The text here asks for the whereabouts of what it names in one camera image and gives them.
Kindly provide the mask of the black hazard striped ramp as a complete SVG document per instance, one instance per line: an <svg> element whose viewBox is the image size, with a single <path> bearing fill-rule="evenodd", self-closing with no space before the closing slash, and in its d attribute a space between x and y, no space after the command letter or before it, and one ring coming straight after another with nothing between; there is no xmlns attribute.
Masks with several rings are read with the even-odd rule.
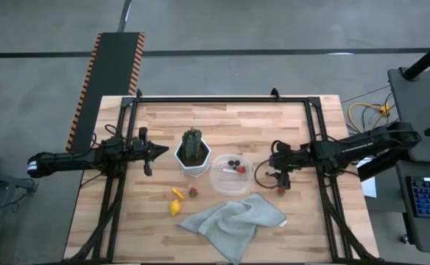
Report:
<svg viewBox="0 0 430 265"><path fill-rule="evenodd" d="M91 144L103 96L134 96L144 51L143 32L104 32L96 37L66 143L67 152Z"/></svg>

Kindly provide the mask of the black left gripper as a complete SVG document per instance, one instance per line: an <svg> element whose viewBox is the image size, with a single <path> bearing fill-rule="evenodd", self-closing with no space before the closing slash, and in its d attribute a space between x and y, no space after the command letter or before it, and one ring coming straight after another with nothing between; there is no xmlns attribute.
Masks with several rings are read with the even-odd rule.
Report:
<svg viewBox="0 0 430 265"><path fill-rule="evenodd" d="M152 160L160 157L169 150L168 146L153 144ZM152 169L149 164L151 149L149 142L146 140L134 140L132 143L132 160L142 160L144 162L144 173L146 176L152 176Z"/></svg>

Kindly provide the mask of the green column cactus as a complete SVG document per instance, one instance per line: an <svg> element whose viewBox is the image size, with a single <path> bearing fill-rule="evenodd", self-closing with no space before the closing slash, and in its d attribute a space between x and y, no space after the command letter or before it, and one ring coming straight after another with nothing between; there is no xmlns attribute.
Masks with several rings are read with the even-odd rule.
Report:
<svg viewBox="0 0 430 265"><path fill-rule="evenodd" d="M183 151L186 158L196 159L199 157L199 149L202 143L202 132L198 129L191 128L184 132L183 137Z"/></svg>

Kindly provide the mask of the white paper sheet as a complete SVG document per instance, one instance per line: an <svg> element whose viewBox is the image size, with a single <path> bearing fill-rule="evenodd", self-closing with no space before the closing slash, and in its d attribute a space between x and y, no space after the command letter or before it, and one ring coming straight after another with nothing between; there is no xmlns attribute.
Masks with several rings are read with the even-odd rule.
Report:
<svg viewBox="0 0 430 265"><path fill-rule="evenodd" d="M371 160L372 160L371 158L364 158L360 160L357 163L356 168L359 169L364 164L369 163ZM362 185L363 195L365 197L370 197L370 198L377 197L376 179L374 177L371 177L370 179L367 179L367 180L362 180L361 185Z"/></svg>

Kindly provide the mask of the grey equipment cart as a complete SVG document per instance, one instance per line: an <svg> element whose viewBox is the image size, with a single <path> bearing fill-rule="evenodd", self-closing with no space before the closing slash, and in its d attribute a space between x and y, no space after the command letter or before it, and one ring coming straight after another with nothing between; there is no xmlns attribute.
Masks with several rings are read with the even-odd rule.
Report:
<svg viewBox="0 0 430 265"><path fill-rule="evenodd" d="M403 78L399 69L387 72L395 107L401 121L411 124L420 134L421 142L409 150L413 161L430 163L430 71L424 71L413 81Z"/></svg>

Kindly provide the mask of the grey side table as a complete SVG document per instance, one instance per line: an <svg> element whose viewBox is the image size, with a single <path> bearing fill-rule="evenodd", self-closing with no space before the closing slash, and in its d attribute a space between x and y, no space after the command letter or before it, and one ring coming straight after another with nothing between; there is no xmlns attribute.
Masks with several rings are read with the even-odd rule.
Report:
<svg viewBox="0 0 430 265"><path fill-rule="evenodd" d="M406 176L430 177L430 163L400 160L396 163L395 168L406 209L403 217L409 243L415 245L421 252L430 252L430 218L420 218L414 215L405 181Z"/></svg>

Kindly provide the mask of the grey waffle dish towel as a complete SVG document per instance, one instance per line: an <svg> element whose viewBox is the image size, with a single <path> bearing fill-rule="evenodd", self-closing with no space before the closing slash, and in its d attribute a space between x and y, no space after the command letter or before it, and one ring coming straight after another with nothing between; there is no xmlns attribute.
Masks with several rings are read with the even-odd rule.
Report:
<svg viewBox="0 0 430 265"><path fill-rule="evenodd" d="M204 236L230 263L239 265L259 226L283 227L287 222L286 216L271 202L259 194L251 194L193 214L177 226Z"/></svg>

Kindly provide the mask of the black aluminium table frame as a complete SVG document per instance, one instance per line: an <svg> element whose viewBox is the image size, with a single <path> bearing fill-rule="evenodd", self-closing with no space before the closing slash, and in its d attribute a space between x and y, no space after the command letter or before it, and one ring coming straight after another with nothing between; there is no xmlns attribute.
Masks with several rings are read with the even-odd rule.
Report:
<svg viewBox="0 0 430 265"><path fill-rule="evenodd" d="M292 187L279 197L271 189L263 162L274 140L293 149L325 130L340 139L347 136L339 97L282 96L178 96L173 102L158 102L144 96L136 113L136 126L146 127L156 144L169 150L152 164L146 176L140 162L131 163L124 184L113 260L126 263L220 263L223 256L203 236L177 225L186 217L227 202L211 185L209 173L199 177L184 174L174 156L182 134L201 130L213 157L241 155L259 168L250 193L257 193L286 215L283 227L260 227L249 243L243 260L259 262L328 262L331 260L317 174L303 169L292 174ZM191 198L190 188L198 195ZM184 199L173 192L176 188ZM172 216L169 206L180 201L180 212Z"/></svg>

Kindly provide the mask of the white hexagonal plant pot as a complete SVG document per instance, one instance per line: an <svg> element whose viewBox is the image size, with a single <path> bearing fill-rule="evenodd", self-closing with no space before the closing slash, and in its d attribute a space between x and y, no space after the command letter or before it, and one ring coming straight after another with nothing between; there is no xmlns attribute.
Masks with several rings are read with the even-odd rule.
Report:
<svg viewBox="0 0 430 265"><path fill-rule="evenodd" d="M210 167L211 148L202 139L202 148L205 150L203 163L197 166L186 166L180 158L180 154L182 152L182 145L183 145L183 142L181 141L174 153L174 156L176 157L178 163L180 164L182 172L192 177L199 177L201 174L206 172Z"/></svg>

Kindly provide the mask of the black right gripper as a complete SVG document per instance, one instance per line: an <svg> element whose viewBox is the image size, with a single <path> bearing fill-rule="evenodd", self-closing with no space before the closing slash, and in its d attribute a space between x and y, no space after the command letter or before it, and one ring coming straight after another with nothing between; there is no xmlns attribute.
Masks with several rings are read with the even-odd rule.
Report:
<svg viewBox="0 0 430 265"><path fill-rule="evenodd" d="M310 143L302 144L298 150L293 150L291 146L280 140L272 142L270 151L271 155L268 158L269 166L275 172L269 174L277 180L277 187L289 188L289 173L296 169L301 169L310 162L309 148Z"/></svg>

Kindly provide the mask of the clear plastic tupperware container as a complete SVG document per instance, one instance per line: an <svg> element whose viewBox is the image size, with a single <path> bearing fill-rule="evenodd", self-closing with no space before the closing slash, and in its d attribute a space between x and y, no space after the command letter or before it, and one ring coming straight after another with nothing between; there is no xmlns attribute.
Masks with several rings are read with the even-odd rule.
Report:
<svg viewBox="0 0 430 265"><path fill-rule="evenodd" d="M245 168L244 174L236 171L235 164L230 166L229 160L240 160ZM210 182L215 191L228 196L238 196L250 191L253 181L253 164L241 155L224 154L216 157L210 166Z"/></svg>

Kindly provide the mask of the black diagonal pole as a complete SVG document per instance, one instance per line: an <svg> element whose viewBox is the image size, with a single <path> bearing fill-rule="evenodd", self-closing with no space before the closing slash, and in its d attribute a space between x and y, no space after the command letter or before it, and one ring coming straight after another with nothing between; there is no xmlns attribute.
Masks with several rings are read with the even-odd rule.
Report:
<svg viewBox="0 0 430 265"><path fill-rule="evenodd" d="M404 79L413 81L427 68L430 68L430 51L408 69L401 70L401 74Z"/></svg>

